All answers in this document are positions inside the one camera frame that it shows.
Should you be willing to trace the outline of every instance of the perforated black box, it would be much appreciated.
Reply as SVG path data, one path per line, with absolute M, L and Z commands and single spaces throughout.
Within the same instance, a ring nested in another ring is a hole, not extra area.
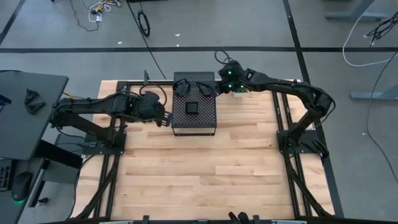
M 214 88 L 214 72 L 175 72 L 174 82 L 186 78 L 191 84 L 190 92 L 185 96 L 173 93 L 172 129 L 175 136 L 214 136 L 217 128 L 216 97 L 203 96 L 197 82 Z M 197 102 L 197 114 L 187 113 L 187 103 Z

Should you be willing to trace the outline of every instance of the gray floor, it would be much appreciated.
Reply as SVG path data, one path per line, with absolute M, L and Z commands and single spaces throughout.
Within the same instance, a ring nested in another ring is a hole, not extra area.
M 81 0 L 72 0 L 84 26 L 87 10 Z M 302 47 L 342 47 L 353 22 L 328 21 L 325 11 L 350 10 L 357 1 L 291 0 L 290 6 Z M 150 19 L 151 47 L 265 46 L 293 47 L 282 1 L 272 0 L 169 0 L 142 3 Z M 3 29 L 17 1 L 0 2 Z M 137 4 L 131 4 L 134 11 Z M 370 11 L 391 16 L 398 6 L 377 1 Z M 376 22 L 361 22 L 348 47 L 367 47 L 365 39 Z M 376 42 L 376 47 L 397 47 L 398 28 Z M 68 0 L 27 0 L 0 48 L 145 47 L 126 5 L 105 12 L 97 32 L 87 33 L 76 25 Z M 302 78 L 294 52 L 230 52 L 244 67 L 272 77 Z M 389 58 L 392 53 L 348 53 L 353 63 Z M 213 52 L 154 53 L 167 78 L 174 71 L 217 71 Z M 333 96 L 336 111 L 323 125 L 331 154 L 343 211 L 349 218 L 398 221 L 398 184 L 379 149 L 366 133 L 366 101 L 352 101 L 351 91 L 369 91 L 383 65 L 350 67 L 341 53 L 304 53 L 311 82 Z M 151 78 L 161 78 L 149 53 L 0 54 L 0 69 L 67 75 L 67 91 L 96 97 L 101 80 L 141 79 L 146 69 Z M 381 78 L 378 90 L 398 82 L 398 62 L 393 61 Z M 374 102 L 369 127 L 398 172 L 395 102 Z M 67 129 L 69 133 L 78 133 Z M 48 129 L 44 139 L 54 141 Z M 26 209 L 20 223 L 63 220 L 73 202 L 72 184 L 47 184 L 42 193 L 50 202 Z

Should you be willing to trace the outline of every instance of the desk surface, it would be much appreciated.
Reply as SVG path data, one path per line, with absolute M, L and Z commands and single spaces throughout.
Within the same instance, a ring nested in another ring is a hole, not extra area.
M 99 98 L 114 93 L 116 83 L 103 81 Z M 156 87 L 148 90 L 163 99 Z M 165 91 L 172 99 L 172 88 Z M 298 121 L 305 108 L 297 97 L 288 99 L 293 121 Z M 166 108 L 170 111 L 171 107 L 169 101 Z M 232 94 L 217 97 L 217 120 L 216 135 L 209 137 L 175 137 L 171 128 L 128 124 L 112 219 L 142 220 L 143 215 L 150 215 L 151 220 L 225 220 L 229 212 L 260 215 L 261 219 L 293 218 L 284 160 L 277 149 L 271 92 L 250 93 L 241 99 Z M 96 115 L 94 121 L 108 126 L 109 117 Z M 302 154 L 301 159 L 307 187 L 333 213 L 320 158 Z M 102 160 L 103 156 L 92 158 L 81 171 L 73 215 L 96 192 Z M 304 215 L 301 197 L 298 200 Z
M 68 77 L 26 72 L 0 73 L 0 94 L 12 100 L 0 111 L 0 157 L 27 160 L 35 152 L 47 128 L 52 106 L 58 102 Z M 46 105 L 31 115 L 25 109 L 26 89 L 40 96 L 31 103 Z

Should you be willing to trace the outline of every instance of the green led light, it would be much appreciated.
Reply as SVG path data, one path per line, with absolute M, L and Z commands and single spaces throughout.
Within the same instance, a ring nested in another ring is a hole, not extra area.
M 24 203 L 24 200 L 20 200 L 20 201 L 15 202 L 15 203 L 17 203 L 17 204 L 22 204 L 22 203 Z

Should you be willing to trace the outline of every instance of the wooden table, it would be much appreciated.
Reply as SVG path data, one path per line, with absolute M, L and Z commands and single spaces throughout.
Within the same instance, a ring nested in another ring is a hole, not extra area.
M 102 81 L 98 97 L 114 93 L 116 84 Z M 131 91 L 138 93 L 138 89 L 135 86 Z M 164 101 L 158 88 L 146 90 L 156 92 Z M 166 109 L 171 111 L 171 86 L 165 91 L 169 99 Z M 305 108 L 297 97 L 288 99 L 293 121 L 298 121 Z M 282 117 L 287 129 L 285 115 Z M 93 120 L 108 126 L 110 118 L 101 114 Z M 175 137 L 170 127 L 128 124 L 112 220 L 142 220 L 143 215 L 150 215 L 151 220 L 226 220 L 229 212 L 246 212 L 261 219 L 293 218 L 285 164 L 277 149 L 271 92 L 217 97 L 217 120 L 216 135 L 208 137 Z M 323 208 L 333 213 L 321 159 L 301 154 L 301 160 L 307 187 Z M 96 192 L 102 161 L 103 156 L 95 156 L 82 169 L 72 216 L 79 214 Z M 304 215 L 301 193 L 298 187 L 296 190 Z

